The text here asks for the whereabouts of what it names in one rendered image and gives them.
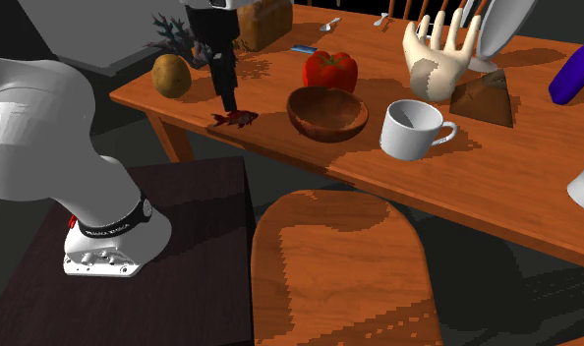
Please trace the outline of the white mug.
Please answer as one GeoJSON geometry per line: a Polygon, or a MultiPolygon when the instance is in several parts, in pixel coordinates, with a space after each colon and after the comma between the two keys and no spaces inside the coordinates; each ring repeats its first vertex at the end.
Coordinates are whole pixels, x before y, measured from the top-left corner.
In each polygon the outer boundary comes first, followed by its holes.
{"type": "Polygon", "coordinates": [[[399,160],[422,159],[432,146],[451,141],[458,132],[453,122],[426,102],[400,99],[386,109],[380,133],[380,148],[399,160]]]}

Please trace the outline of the wooden spindle-back chair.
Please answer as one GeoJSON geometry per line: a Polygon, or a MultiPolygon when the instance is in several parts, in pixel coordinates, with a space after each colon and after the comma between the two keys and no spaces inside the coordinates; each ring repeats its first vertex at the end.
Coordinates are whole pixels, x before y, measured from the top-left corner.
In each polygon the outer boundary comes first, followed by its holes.
{"type": "Polygon", "coordinates": [[[473,16],[482,14],[492,0],[387,0],[389,18],[419,22],[425,15],[436,15],[445,11],[449,21],[453,12],[463,10],[462,23],[473,16]]]}

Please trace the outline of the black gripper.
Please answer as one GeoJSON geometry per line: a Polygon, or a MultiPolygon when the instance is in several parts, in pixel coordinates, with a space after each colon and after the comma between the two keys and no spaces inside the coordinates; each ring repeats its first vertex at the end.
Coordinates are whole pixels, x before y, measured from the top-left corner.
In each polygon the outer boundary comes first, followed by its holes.
{"type": "Polygon", "coordinates": [[[185,9],[195,39],[215,53],[209,63],[214,90],[221,97],[224,110],[235,111],[238,82],[233,41],[240,35],[237,11],[194,9],[188,5],[185,9]]]}

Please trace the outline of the dark coral figure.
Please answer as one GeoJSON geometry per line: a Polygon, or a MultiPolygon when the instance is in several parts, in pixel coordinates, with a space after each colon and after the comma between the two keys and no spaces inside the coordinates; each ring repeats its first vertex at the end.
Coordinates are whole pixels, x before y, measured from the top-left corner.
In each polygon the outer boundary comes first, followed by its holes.
{"type": "Polygon", "coordinates": [[[185,29],[181,20],[167,19],[159,14],[152,16],[153,24],[159,27],[157,33],[163,37],[159,42],[149,42],[146,47],[162,49],[165,52],[182,57],[193,69],[208,65],[213,53],[205,43],[198,42],[190,28],[185,29]]]}

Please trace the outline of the wooden dining table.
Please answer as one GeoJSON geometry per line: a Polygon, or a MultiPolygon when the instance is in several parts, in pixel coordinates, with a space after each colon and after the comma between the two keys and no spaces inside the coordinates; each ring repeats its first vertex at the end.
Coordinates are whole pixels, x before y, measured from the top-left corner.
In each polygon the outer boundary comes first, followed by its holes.
{"type": "Polygon", "coordinates": [[[454,140],[405,162],[385,154],[379,138],[386,107],[410,96],[401,43],[406,25],[374,22],[364,14],[296,6],[289,33],[239,57],[237,103],[259,114],[243,129],[215,127],[211,114],[221,102],[204,71],[179,99],[161,96],[147,75],[111,98],[144,111],[174,162],[191,158],[186,133],[194,132],[584,266],[584,208],[566,190],[584,169],[584,92],[569,106],[553,104],[548,93],[575,45],[513,38],[497,58],[512,98],[513,127],[457,117],[454,140]],[[341,21],[331,31],[320,31],[335,18],[341,21]],[[370,117],[353,139],[321,144],[290,124],[286,100],[302,83],[305,60],[290,50],[298,43],[344,51],[357,61],[356,94],[370,117]]]}

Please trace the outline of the red bell pepper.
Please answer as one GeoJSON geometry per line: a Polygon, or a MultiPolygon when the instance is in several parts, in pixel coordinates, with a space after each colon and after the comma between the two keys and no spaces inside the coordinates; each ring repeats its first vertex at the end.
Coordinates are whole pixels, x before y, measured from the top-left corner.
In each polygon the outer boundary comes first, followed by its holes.
{"type": "Polygon", "coordinates": [[[340,88],[353,93],[358,80],[356,61],[345,52],[316,51],[303,66],[305,87],[340,88]]]}

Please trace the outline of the dark robot stand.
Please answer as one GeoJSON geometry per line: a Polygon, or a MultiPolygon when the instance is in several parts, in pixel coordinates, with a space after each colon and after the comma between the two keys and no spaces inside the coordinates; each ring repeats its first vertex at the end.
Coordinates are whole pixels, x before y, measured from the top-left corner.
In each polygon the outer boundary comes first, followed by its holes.
{"type": "Polygon", "coordinates": [[[253,341],[241,157],[137,167],[171,222],[161,255],[129,278],[70,276],[70,214],[53,206],[0,297],[0,346],[224,346],[253,341]]]}

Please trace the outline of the brown bread loaf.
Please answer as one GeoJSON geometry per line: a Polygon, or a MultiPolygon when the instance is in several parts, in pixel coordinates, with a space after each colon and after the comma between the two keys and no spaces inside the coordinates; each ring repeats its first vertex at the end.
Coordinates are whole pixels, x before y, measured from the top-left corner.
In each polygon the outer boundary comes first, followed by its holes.
{"type": "Polygon", "coordinates": [[[237,10],[240,35],[239,47],[258,52],[287,34],[293,25],[290,0],[258,0],[237,10]]]}

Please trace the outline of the cream hand-shaped figure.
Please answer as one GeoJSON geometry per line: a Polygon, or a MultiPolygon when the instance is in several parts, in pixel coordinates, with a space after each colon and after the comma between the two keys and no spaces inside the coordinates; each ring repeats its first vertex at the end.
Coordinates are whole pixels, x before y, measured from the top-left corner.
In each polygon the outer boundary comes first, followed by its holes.
{"type": "Polygon", "coordinates": [[[462,8],[454,12],[444,48],[440,48],[440,45],[445,11],[439,11],[436,16],[429,45],[426,44],[431,19],[429,15],[420,21],[419,32],[416,32],[414,22],[406,27],[402,46],[410,74],[410,88],[424,100],[449,99],[460,77],[468,69],[482,16],[472,18],[463,45],[457,49],[456,38],[462,14],[462,8]]]}

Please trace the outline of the red fish figure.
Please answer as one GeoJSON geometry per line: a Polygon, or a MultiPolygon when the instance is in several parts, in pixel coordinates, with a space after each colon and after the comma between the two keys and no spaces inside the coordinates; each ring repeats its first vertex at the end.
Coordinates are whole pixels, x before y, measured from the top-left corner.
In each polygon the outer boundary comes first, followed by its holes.
{"type": "Polygon", "coordinates": [[[259,117],[259,114],[247,110],[234,110],[226,115],[212,113],[211,116],[216,121],[215,127],[225,124],[237,125],[239,128],[243,128],[246,125],[251,125],[259,117]]]}

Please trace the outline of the purple curved object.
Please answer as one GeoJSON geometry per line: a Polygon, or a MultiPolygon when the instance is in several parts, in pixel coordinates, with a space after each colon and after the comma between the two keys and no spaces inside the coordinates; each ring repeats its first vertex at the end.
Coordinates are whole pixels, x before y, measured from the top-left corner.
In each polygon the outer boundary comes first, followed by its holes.
{"type": "Polygon", "coordinates": [[[565,62],[549,85],[554,104],[564,105],[584,87],[584,45],[565,62]]]}

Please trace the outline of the brown wooden bowl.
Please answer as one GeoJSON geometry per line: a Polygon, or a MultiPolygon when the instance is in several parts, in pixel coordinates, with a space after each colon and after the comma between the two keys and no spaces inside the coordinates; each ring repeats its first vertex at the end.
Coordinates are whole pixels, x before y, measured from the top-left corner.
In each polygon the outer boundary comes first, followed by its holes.
{"type": "Polygon", "coordinates": [[[369,110],[356,95],[340,88],[303,86],[290,93],[286,110],[303,136],[319,143],[340,143],[366,126],[369,110]]]}

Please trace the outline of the brown wedge-shaped block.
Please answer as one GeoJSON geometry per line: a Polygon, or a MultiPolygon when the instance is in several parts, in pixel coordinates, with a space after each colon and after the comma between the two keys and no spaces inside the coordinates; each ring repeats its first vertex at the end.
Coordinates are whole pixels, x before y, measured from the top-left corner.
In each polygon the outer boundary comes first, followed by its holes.
{"type": "Polygon", "coordinates": [[[449,112],[504,127],[513,127],[510,96],[503,69],[457,86],[449,112]]]}

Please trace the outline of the brown potato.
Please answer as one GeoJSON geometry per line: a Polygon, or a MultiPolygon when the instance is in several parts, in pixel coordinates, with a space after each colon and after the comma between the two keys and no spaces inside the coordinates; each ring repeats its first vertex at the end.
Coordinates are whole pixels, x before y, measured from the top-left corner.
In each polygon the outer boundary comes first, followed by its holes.
{"type": "Polygon", "coordinates": [[[192,85],[185,60],[174,54],[163,54],[156,58],[151,69],[151,80],[155,89],[167,98],[184,95],[192,85]]]}

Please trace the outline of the grey stemmed glass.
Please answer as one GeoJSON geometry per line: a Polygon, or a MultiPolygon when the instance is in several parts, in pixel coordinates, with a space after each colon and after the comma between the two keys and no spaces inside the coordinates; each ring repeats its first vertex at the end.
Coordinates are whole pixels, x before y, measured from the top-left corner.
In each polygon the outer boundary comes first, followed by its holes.
{"type": "Polygon", "coordinates": [[[539,0],[489,0],[477,37],[476,56],[468,69],[491,73],[498,69],[497,56],[518,33],[539,0]]]}

